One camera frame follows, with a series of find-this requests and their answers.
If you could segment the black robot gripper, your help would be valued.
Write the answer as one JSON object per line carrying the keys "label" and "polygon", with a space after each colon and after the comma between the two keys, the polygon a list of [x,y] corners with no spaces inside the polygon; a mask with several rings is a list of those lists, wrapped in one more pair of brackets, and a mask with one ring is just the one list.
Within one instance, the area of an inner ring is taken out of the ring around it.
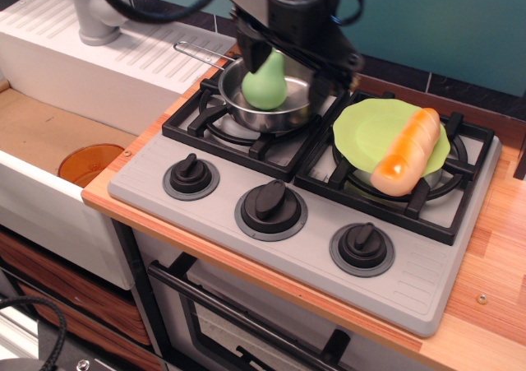
{"label": "black robot gripper", "polygon": [[230,1],[238,47],[250,73],[256,73],[271,49],[277,49],[313,71],[311,107],[354,86],[363,58],[342,28],[359,20],[364,0],[357,0],[358,8],[345,18],[336,15],[339,0]]}

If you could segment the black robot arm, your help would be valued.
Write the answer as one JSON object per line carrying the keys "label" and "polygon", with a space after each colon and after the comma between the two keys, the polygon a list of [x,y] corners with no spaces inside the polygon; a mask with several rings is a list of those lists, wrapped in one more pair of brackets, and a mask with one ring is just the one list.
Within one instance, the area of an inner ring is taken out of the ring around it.
{"label": "black robot arm", "polygon": [[349,90],[364,60],[342,28],[359,19],[336,16],[339,0],[230,0],[237,42],[246,68],[256,72],[271,49],[279,50],[313,75],[308,91],[311,107],[332,93]]}

